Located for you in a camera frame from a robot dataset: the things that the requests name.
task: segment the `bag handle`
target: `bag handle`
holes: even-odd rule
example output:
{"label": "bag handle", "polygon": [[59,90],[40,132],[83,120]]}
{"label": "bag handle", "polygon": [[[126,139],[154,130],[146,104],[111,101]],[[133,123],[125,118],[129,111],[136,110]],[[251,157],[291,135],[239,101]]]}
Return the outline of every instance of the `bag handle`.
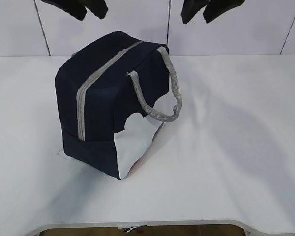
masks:
{"label": "bag handle", "polygon": [[140,80],[139,80],[139,75],[138,73],[133,70],[130,73],[128,73],[128,76],[131,77],[132,84],[134,87],[134,90],[136,92],[137,98],[139,100],[140,105],[142,106],[143,110],[153,117],[154,119],[161,121],[161,122],[173,122],[176,120],[179,116],[179,113],[181,111],[182,107],[182,97],[179,92],[179,84],[178,84],[178,78],[176,71],[174,69],[174,66],[169,58],[168,52],[164,47],[159,47],[157,51],[161,54],[164,64],[166,65],[170,77],[171,77],[171,82],[172,82],[172,93],[177,101],[176,105],[173,107],[174,114],[171,116],[164,114],[161,111],[158,111],[154,109],[153,107],[149,106],[147,102],[144,100],[142,89],[140,87]]}

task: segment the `navy blue lunch bag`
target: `navy blue lunch bag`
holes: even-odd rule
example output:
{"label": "navy blue lunch bag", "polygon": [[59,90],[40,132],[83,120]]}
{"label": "navy blue lunch bag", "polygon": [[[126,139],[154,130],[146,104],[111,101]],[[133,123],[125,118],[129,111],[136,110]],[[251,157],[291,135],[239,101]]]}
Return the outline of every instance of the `navy blue lunch bag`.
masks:
{"label": "navy blue lunch bag", "polygon": [[182,106],[166,45],[123,32],[73,55],[56,75],[56,94],[64,153],[117,179],[126,177]]}

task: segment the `white tabletop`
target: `white tabletop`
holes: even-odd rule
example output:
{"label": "white tabletop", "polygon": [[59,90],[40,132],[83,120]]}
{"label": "white tabletop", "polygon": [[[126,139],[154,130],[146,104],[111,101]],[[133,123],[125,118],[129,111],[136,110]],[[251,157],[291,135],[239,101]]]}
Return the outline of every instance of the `white tabletop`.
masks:
{"label": "white tabletop", "polygon": [[0,236],[230,223],[295,233],[295,56],[172,57],[184,104],[125,180],[57,155],[68,57],[0,57]]}

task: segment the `black object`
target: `black object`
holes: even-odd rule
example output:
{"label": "black object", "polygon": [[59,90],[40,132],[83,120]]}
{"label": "black object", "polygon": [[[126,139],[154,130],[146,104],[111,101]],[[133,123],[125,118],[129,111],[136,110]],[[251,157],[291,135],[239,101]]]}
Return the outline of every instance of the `black object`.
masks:
{"label": "black object", "polygon": [[187,24],[197,12],[206,6],[203,17],[207,23],[212,22],[224,12],[241,6],[245,0],[185,0],[183,3],[181,18]]}
{"label": "black object", "polygon": [[87,13],[85,6],[99,19],[106,16],[108,7],[104,0],[41,0],[82,21]]}
{"label": "black object", "polygon": [[74,18],[82,21],[87,14],[85,7],[76,0],[41,0],[69,13]]}
{"label": "black object", "polygon": [[211,0],[203,12],[203,17],[207,23],[210,23],[224,12],[241,6],[244,2],[245,0]]}
{"label": "black object", "polygon": [[209,0],[185,0],[180,14],[182,22],[187,24],[208,3]]}
{"label": "black object", "polygon": [[168,50],[164,44],[113,32],[78,51],[60,68],[56,94],[65,154],[123,178],[114,135],[125,129],[131,114],[147,116],[127,72],[135,69],[140,75],[144,99],[153,107],[169,91],[169,72],[156,50],[159,47]]}

